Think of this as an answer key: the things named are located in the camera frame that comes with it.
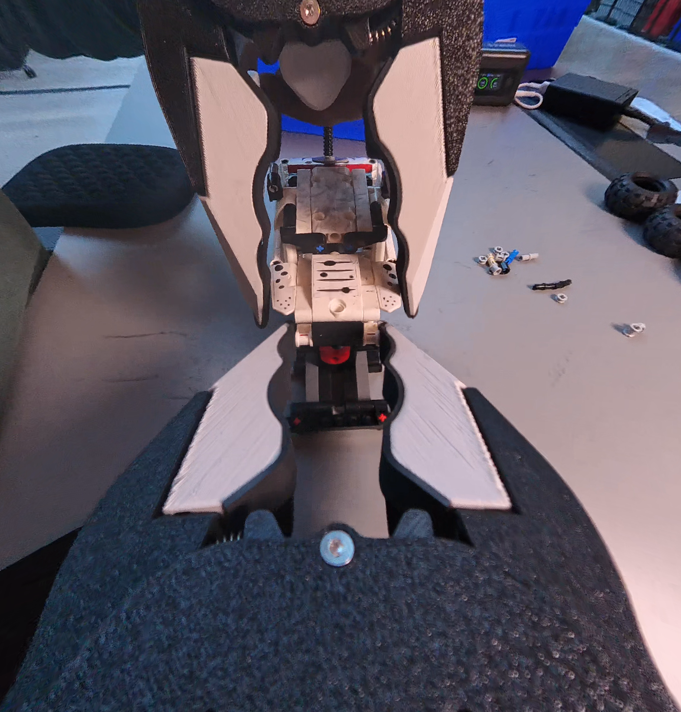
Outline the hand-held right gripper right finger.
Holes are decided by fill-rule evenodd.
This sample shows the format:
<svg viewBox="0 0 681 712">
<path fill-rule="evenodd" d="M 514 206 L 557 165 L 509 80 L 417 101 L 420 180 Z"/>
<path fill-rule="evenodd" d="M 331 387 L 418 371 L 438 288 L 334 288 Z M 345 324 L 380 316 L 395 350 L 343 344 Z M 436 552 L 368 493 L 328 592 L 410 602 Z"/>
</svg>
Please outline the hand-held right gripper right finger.
<svg viewBox="0 0 681 712">
<path fill-rule="evenodd" d="M 464 384 L 393 326 L 387 364 L 399 400 L 383 450 L 400 472 L 453 509 L 509 510 L 511 500 L 464 397 Z"/>
</svg>

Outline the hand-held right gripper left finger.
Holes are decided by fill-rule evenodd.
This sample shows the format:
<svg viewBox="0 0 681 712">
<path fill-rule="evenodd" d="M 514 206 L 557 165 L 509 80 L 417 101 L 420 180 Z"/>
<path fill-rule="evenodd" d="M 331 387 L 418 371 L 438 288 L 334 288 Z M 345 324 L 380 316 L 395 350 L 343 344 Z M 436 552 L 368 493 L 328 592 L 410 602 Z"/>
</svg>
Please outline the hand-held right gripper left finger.
<svg viewBox="0 0 681 712">
<path fill-rule="evenodd" d="M 296 463 L 283 415 L 293 334 L 292 324 L 281 326 L 214 384 L 164 514 L 274 510 L 292 497 Z"/>
</svg>

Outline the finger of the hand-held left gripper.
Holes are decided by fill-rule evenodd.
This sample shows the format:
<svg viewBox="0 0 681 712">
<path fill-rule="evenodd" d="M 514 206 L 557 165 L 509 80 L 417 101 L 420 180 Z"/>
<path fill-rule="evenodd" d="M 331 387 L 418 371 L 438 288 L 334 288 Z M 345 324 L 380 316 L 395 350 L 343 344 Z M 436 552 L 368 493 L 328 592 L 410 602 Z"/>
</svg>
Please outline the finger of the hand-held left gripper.
<svg viewBox="0 0 681 712">
<path fill-rule="evenodd" d="M 252 76 L 230 63 L 193 58 L 193 80 L 204 165 L 201 200 L 257 325 L 265 327 L 271 233 L 265 176 L 279 155 L 279 116 Z"/>
<path fill-rule="evenodd" d="M 404 46 L 368 96 L 367 126 L 388 166 L 389 219 L 401 248 L 402 298 L 414 317 L 427 284 L 453 178 L 447 173 L 440 40 Z"/>
</svg>

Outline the white lego vehicle model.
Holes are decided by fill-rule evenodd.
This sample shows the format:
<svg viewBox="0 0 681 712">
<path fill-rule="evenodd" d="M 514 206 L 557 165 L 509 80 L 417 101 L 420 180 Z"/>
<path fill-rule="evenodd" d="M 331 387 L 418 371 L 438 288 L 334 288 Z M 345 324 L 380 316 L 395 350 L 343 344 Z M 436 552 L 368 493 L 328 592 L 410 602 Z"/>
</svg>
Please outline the white lego vehicle model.
<svg viewBox="0 0 681 712">
<path fill-rule="evenodd" d="M 384 424 L 381 316 L 402 306 L 384 166 L 336 156 L 332 128 L 323 143 L 322 156 L 281 159 L 266 176 L 272 306 L 295 323 L 296 434 Z"/>
</svg>

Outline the cluster of small lego pieces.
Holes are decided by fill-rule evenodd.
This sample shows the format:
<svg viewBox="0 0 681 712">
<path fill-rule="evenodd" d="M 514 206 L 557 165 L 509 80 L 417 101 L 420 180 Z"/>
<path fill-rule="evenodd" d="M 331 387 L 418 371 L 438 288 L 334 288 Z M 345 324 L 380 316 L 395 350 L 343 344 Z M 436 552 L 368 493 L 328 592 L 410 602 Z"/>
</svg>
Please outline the cluster of small lego pieces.
<svg viewBox="0 0 681 712">
<path fill-rule="evenodd" d="M 490 276 L 498 276 L 508 274 L 514 263 L 535 261 L 539 256 L 539 253 L 522 253 L 520 250 L 507 251 L 500 245 L 495 245 L 490 247 L 486 254 L 475 257 L 474 262 Z"/>
</svg>

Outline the black knobby lego tire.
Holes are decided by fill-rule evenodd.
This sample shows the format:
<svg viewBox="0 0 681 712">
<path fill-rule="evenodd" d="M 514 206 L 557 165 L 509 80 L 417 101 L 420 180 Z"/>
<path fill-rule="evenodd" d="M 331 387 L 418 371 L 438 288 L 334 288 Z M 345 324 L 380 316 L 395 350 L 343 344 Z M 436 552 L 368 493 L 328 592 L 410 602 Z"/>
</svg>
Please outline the black knobby lego tire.
<svg viewBox="0 0 681 712">
<path fill-rule="evenodd" d="M 606 209 L 616 217 L 642 223 L 653 212 L 675 203 L 678 189 L 668 179 L 646 172 L 622 174 L 605 190 Z"/>
<path fill-rule="evenodd" d="M 681 204 L 659 209 L 649 216 L 643 237 L 656 253 L 681 259 Z"/>
</svg>

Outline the black digital timer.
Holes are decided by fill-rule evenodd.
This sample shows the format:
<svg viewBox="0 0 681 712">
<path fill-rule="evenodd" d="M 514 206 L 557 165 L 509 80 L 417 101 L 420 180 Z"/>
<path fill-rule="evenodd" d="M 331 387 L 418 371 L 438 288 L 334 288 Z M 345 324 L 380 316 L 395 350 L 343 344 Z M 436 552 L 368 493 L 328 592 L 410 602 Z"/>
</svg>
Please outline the black digital timer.
<svg viewBox="0 0 681 712">
<path fill-rule="evenodd" d="M 510 105 L 530 57 L 530 51 L 520 43 L 484 42 L 473 104 Z"/>
</svg>

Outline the blue plastic storage bin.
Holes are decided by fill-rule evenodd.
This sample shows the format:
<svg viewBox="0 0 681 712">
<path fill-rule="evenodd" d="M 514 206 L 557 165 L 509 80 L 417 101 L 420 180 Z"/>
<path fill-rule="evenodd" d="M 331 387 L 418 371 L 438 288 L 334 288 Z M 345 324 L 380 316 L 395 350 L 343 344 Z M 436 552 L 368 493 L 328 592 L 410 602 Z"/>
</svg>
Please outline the blue plastic storage bin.
<svg viewBox="0 0 681 712">
<path fill-rule="evenodd" d="M 589 1 L 484 1 L 484 42 L 514 38 L 528 69 L 553 67 Z"/>
</svg>

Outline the small white paper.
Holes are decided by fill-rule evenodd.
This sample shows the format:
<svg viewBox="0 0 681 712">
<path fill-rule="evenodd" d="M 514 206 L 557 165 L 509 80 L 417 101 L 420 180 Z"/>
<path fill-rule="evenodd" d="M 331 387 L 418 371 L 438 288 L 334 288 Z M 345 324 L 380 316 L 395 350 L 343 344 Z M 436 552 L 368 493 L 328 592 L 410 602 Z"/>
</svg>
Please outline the small white paper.
<svg viewBox="0 0 681 712">
<path fill-rule="evenodd" d="M 674 137 L 681 139 L 681 123 L 654 102 L 637 97 L 625 110 L 625 115 L 649 126 L 648 137 Z"/>
</svg>

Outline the person's green sweatshirt torso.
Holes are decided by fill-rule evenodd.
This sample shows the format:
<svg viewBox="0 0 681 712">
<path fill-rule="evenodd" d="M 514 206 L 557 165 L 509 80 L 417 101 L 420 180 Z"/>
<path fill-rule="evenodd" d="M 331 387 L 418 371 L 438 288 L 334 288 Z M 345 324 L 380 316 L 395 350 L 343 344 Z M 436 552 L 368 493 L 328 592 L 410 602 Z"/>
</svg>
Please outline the person's green sweatshirt torso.
<svg viewBox="0 0 681 712">
<path fill-rule="evenodd" d="M 49 253 L 0 190 L 0 421 L 13 375 L 24 312 Z"/>
</svg>

